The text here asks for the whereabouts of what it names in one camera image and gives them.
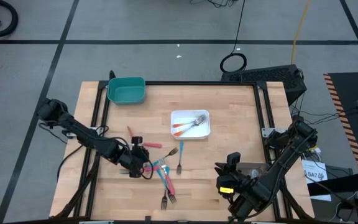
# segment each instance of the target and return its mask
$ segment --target teal bowl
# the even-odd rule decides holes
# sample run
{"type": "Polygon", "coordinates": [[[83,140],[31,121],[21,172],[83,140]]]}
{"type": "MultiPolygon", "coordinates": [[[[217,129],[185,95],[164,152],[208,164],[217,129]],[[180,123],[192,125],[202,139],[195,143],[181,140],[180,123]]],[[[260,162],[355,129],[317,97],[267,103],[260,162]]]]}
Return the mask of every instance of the teal bowl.
{"type": "Polygon", "coordinates": [[[143,103],[146,82],[142,77],[113,78],[109,82],[107,96],[117,105],[143,103]]]}

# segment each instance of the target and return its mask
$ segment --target white plate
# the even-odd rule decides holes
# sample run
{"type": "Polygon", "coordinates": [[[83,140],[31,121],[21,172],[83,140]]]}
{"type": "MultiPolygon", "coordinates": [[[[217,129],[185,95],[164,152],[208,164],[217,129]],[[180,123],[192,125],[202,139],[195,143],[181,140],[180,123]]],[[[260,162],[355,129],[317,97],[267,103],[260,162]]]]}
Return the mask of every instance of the white plate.
{"type": "Polygon", "coordinates": [[[211,133],[211,128],[209,125],[209,112],[206,110],[180,110],[172,111],[171,113],[171,134],[177,140],[186,140],[186,139],[205,139],[211,133]],[[189,128],[191,124],[173,128],[174,124],[189,123],[197,119],[197,117],[205,115],[206,119],[199,126],[192,127],[191,129],[184,132],[181,136],[177,137],[173,134],[178,131],[189,128]]]}

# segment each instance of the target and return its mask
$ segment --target gray floor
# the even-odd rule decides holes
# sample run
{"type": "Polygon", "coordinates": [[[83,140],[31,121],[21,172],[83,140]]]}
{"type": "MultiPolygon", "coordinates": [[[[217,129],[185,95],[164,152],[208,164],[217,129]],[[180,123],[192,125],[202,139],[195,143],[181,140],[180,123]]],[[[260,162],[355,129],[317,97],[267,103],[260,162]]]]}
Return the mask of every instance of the gray floor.
{"type": "MultiPolygon", "coordinates": [[[[20,21],[2,40],[59,40],[73,0],[11,0],[20,21]]],[[[358,26],[358,0],[346,1],[358,26]]],[[[306,0],[247,0],[241,40],[292,40],[306,0]]],[[[241,1],[214,8],[187,0],[79,0],[68,40],[232,40],[241,1]]],[[[0,9],[5,18],[6,12],[0,9]]],[[[357,40],[339,0],[312,0],[300,40],[357,40]]],[[[0,204],[47,77],[56,45],[0,44],[0,204]]],[[[64,45],[48,91],[74,112],[80,84],[117,76],[146,80],[219,80],[232,44],[64,45]]],[[[248,67],[290,63],[291,45],[238,45],[248,67]]],[[[227,70],[238,67],[235,59],[227,70]]],[[[302,110],[335,113],[323,73],[358,72],[358,45],[299,45],[295,63],[308,87],[302,110]]],[[[338,120],[316,126],[323,161],[357,172],[338,120]]],[[[5,222],[47,218],[65,146],[36,129],[5,222]]]]}

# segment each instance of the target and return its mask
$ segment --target yellow cable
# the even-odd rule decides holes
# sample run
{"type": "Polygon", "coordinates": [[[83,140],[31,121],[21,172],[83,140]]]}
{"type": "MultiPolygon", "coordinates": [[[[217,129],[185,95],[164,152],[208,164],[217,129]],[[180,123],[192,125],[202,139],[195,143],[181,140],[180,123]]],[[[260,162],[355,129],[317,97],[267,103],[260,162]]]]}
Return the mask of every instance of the yellow cable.
{"type": "Polygon", "coordinates": [[[303,11],[301,22],[299,23],[299,26],[298,26],[298,31],[296,32],[295,39],[293,40],[291,64],[293,64],[293,59],[295,57],[296,41],[298,40],[298,36],[299,36],[300,31],[301,31],[302,23],[303,23],[303,21],[305,19],[306,12],[308,11],[309,5],[310,5],[310,0],[308,0],[308,2],[306,3],[306,7],[305,7],[305,10],[303,11]]]}

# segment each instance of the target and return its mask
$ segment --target wooden tabletop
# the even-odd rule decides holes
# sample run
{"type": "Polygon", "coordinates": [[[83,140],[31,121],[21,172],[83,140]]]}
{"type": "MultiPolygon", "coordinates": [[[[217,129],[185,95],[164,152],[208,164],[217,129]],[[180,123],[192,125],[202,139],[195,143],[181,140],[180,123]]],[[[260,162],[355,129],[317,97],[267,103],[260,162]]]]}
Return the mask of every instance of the wooden tabletop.
{"type": "MultiPolygon", "coordinates": [[[[89,126],[93,113],[98,82],[83,82],[75,110],[75,119],[89,126]]],[[[268,93],[276,128],[291,124],[290,112],[282,83],[268,83],[268,93]]],[[[215,162],[225,162],[232,152],[241,153],[241,162],[265,162],[259,122],[251,86],[147,86],[146,101],[141,105],[109,105],[106,136],[120,136],[130,140],[126,126],[145,142],[157,142],[162,149],[150,148],[150,160],[155,161],[179,146],[170,134],[170,113],[173,110],[208,110],[211,134],[205,140],[185,141],[182,156],[182,173],[176,175],[178,155],[166,158],[171,168],[170,177],[175,186],[177,203],[168,203],[161,211],[164,186],[157,173],[152,180],[130,179],[119,174],[121,166],[101,159],[94,196],[93,220],[189,220],[227,221],[229,203],[215,187],[217,173],[215,162]]],[[[101,100],[98,125],[103,111],[105,91],[101,100]]],[[[260,91],[263,109],[263,93],[260,91]]],[[[267,116],[264,109],[264,121],[267,116]]],[[[65,155],[79,146],[69,140],[65,155]]],[[[51,215],[67,204],[78,188],[85,149],[70,157],[62,167],[57,183],[51,215]]],[[[286,175],[289,191],[311,216],[314,216],[311,200],[303,175],[301,161],[286,175]]],[[[84,194],[83,205],[88,199],[84,194]]],[[[251,220],[273,221],[272,206],[251,220]]]]}

